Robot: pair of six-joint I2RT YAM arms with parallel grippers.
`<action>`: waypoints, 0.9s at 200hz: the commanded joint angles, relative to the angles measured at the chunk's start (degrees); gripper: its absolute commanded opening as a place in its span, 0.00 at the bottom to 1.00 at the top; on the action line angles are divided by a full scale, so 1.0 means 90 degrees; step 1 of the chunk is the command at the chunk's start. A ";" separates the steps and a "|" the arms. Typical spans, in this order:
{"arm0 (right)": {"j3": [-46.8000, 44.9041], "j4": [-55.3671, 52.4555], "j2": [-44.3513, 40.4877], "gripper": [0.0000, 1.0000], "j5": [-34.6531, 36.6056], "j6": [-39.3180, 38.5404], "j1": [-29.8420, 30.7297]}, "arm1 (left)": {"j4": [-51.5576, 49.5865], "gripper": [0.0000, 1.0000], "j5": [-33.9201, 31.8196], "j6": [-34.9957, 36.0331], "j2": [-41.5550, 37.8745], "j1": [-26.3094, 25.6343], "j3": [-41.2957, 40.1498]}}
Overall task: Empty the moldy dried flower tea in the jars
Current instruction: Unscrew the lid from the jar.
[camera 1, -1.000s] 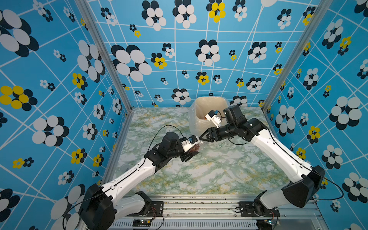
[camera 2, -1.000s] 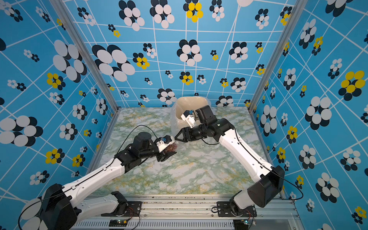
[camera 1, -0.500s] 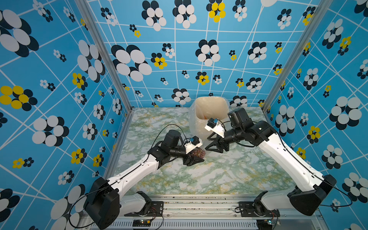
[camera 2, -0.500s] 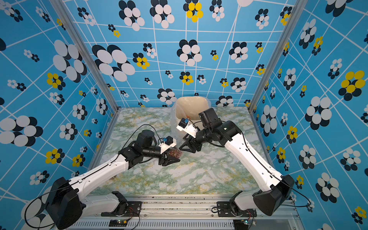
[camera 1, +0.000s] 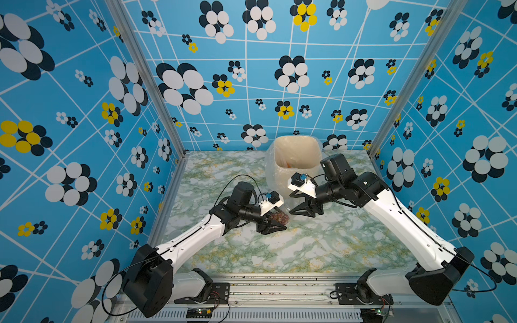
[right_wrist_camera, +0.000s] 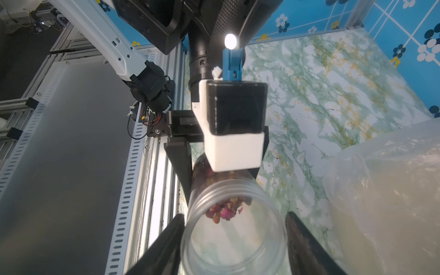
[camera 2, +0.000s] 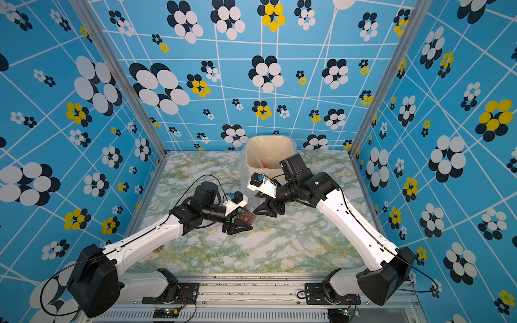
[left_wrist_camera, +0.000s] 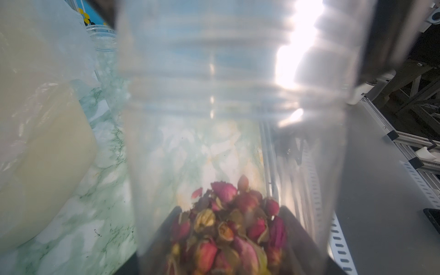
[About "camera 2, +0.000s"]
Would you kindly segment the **clear jar with dried flowers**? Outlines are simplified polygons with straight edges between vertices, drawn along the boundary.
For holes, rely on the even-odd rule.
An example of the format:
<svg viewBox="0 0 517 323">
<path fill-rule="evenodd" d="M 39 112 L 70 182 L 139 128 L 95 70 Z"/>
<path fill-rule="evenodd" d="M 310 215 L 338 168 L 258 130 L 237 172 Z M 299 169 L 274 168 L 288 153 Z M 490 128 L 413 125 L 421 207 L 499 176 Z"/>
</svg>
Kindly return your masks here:
<svg viewBox="0 0 517 323">
<path fill-rule="evenodd" d="M 252 226 L 254 222 L 256 222 L 257 216 L 248 211 L 241 211 L 236 219 L 245 223 L 248 226 Z"/>
</svg>

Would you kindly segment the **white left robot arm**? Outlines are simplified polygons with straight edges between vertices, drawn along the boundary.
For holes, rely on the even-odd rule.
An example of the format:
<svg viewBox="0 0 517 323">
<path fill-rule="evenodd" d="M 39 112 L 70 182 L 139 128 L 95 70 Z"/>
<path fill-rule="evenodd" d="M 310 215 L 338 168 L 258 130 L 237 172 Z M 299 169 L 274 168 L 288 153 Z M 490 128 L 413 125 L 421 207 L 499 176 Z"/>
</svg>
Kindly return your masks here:
<svg viewBox="0 0 517 323">
<path fill-rule="evenodd" d="M 205 220 L 221 223 L 227 235 L 252 230 L 238 219 L 247 203 L 240 191 L 231 193 L 225 201 L 216 184 L 202 182 L 193 196 L 151 226 L 105 247 L 90 245 L 83 249 L 67 290 L 89 318 L 105 313 L 118 302 L 138 298 L 150 297 L 170 304 L 178 298 L 180 285 L 169 270 L 131 275 L 126 271 L 160 246 L 201 227 Z"/>
</svg>

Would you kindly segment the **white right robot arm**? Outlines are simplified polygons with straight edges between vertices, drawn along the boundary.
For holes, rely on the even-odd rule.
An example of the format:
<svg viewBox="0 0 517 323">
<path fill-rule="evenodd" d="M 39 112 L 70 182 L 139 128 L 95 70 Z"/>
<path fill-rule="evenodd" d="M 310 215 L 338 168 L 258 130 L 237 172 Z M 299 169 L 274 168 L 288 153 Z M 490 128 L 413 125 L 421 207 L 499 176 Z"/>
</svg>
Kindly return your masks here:
<svg viewBox="0 0 517 323">
<path fill-rule="evenodd" d="M 414 254 L 384 237 L 351 204 L 343 189 L 326 172 L 313 174 L 300 154 L 280 161 L 285 183 L 265 174 L 254 173 L 247 187 L 264 199 L 253 212 L 277 217 L 285 205 L 296 202 L 315 208 L 327 217 L 347 238 L 364 262 L 364 270 L 348 273 L 335 269 L 323 280 L 323 295 L 338 304 L 348 294 L 364 294 L 383 306 L 409 278 Z"/>
</svg>

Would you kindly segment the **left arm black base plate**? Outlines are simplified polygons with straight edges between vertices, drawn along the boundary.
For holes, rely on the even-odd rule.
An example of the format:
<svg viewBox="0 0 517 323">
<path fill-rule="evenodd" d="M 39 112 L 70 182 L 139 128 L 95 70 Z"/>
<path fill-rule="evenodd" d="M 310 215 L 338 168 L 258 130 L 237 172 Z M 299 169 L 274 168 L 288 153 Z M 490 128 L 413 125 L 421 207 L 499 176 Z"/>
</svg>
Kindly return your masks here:
<svg viewBox="0 0 517 323">
<path fill-rule="evenodd" d="M 179 292 L 173 301 L 160 301 L 153 297 L 144 297 L 141 300 L 142 304 L 152 305 L 185 305 L 195 304 L 199 293 L 200 284 L 194 282 L 179 283 Z"/>
</svg>

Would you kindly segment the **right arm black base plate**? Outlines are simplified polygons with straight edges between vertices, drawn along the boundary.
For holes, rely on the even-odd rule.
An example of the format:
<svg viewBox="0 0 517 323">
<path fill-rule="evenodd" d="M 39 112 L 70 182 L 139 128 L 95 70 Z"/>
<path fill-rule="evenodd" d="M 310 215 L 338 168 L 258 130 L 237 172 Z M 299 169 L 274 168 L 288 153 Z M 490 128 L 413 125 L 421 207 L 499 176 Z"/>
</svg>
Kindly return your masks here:
<svg viewBox="0 0 517 323">
<path fill-rule="evenodd" d="M 307 305 L 358 306 L 362 303 L 359 294 L 328 297 L 322 283 L 305 283 L 304 288 L 298 291 L 296 296 L 299 300 L 304 300 Z"/>
</svg>

